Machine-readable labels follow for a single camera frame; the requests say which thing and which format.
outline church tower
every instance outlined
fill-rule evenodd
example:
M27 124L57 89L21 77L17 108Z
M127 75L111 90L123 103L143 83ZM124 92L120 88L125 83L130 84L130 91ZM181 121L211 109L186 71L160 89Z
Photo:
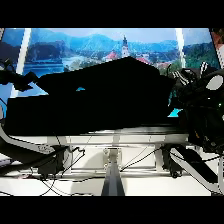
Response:
M128 52L128 42L126 37L124 36L124 40L123 40L123 46L122 46L122 58L128 57L129 56L129 52Z

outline computer screen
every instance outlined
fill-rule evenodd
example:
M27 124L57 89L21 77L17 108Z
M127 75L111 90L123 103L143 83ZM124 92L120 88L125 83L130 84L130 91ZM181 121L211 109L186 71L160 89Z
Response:
M131 56L159 69L161 75L183 66L199 68L202 61L220 68L208 28L6 28L0 45L0 58L10 58L15 67L25 53L22 74L33 71L38 77L74 71ZM24 48L23 40L28 41ZM181 58L180 49L184 52ZM33 89L18 92L19 97L47 94ZM12 85L0 89L0 97L10 97ZM178 116L174 110L170 116Z

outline red roof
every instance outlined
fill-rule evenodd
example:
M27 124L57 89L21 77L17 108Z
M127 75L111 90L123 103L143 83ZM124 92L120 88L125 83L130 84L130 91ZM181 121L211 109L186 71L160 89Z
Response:
M149 64L149 61L146 60L145 58L136 58L138 61L141 61L143 63Z
M106 58L108 58L108 59L115 59L115 58L117 58L117 55L116 55L115 52L112 51L110 54L108 54L106 56Z

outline landscape wallpaper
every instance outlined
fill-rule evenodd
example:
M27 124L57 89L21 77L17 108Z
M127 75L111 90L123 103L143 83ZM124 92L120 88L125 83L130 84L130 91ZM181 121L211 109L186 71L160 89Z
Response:
M7 28L0 43L0 58L10 58L15 67L23 34L24 29ZM184 28L183 35L187 67L199 68L206 61L219 68L207 28ZM179 55L175 28L32 28L23 74L33 71L40 77L131 56L157 67L164 75L169 64L171 71L181 68ZM0 97L7 99L8 92L0 89ZM35 85L19 92L19 96L41 94L46 93Z

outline blue sky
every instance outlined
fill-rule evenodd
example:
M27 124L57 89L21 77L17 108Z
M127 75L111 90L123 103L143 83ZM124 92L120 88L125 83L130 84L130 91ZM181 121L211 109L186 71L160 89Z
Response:
M128 41L159 43L164 40L176 40L175 28L48 28L54 32L63 32L70 36L83 37L102 34L113 40L121 40L126 35ZM185 45L208 43L211 41L208 28L184 28Z

